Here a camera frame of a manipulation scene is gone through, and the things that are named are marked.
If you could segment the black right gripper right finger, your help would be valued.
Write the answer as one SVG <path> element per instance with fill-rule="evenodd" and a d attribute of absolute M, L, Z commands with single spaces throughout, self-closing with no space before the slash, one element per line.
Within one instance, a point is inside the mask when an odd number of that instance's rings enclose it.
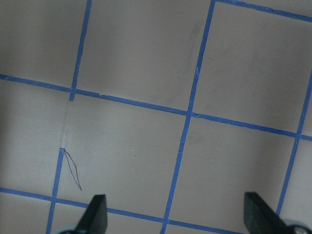
<path fill-rule="evenodd" d="M 256 192 L 244 193 L 244 224 L 250 234 L 294 234 Z"/>

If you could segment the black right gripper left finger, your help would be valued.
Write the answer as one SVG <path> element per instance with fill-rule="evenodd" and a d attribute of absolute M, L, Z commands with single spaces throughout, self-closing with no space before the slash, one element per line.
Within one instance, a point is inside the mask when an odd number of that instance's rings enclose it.
<path fill-rule="evenodd" d="M 75 234 L 104 234 L 108 226 L 106 195 L 94 195 L 74 229 Z"/>

